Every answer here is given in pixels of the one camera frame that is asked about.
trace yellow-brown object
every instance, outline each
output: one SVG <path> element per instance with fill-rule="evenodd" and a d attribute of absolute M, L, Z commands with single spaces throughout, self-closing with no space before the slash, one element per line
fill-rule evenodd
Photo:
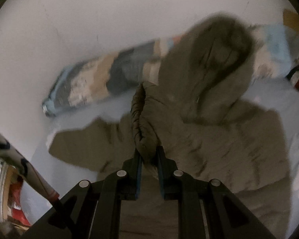
<path fill-rule="evenodd" d="M 299 33 L 299 15 L 297 13 L 284 9 L 283 24 Z"/>

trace wall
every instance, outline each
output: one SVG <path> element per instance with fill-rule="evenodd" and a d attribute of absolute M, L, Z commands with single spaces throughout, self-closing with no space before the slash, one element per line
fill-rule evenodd
<path fill-rule="evenodd" d="M 41 102 L 64 66 L 184 32 L 226 11 L 282 22 L 287 0 L 8 0 L 0 10 L 0 132 L 31 159 L 50 120 Z"/>

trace silver screw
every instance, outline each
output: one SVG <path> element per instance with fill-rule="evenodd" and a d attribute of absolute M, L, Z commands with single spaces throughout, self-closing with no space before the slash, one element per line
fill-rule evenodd
<path fill-rule="evenodd" d="M 184 173 L 181 170 L 174 171 L 174 175 L 177 177 L 181 177 Z"/>
<path fill-rule="evenodd" d="M 127 174 L 127 173 L 126 173 L 126 171 L 124 171 L 124 170 L 119 170 L 119 171 L 116 173 L 116 175 L 117 175 L 118 177 L 124 177 L 126 174 Z"/>
<path fill-rule="evenodd" d="M 82 181 L 80 181 L 79 185 L 80 185 L 81 188 L 85 188 L 89 185 L 89 181 L 82 180 Z"/>
<path fill-rule="evenodd" d="M 217 179 L 211 180 L 211 185 L 218 187 L 220 185 L 220 180 L 217 180 Z"/>

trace white wall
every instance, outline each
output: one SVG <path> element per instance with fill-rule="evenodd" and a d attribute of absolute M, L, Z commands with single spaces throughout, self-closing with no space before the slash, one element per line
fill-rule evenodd
<path fill-rule="evenodd" d="M 8 0 L 0 10 L 0 132 L 31 159 L 46 136 L 41 110 L 64 66 L 184 32 L 217 11 L 282 22 L 287 0 Z"/>

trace red object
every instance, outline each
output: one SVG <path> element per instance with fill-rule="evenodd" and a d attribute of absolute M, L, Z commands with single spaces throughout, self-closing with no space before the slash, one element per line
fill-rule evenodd
<path fill-rule="evenodd" d="M 11 213 L 12 213 L 12 218 L 20 221 L 25 226 L 31 226 L 22 210 L 12 208 Z"/>

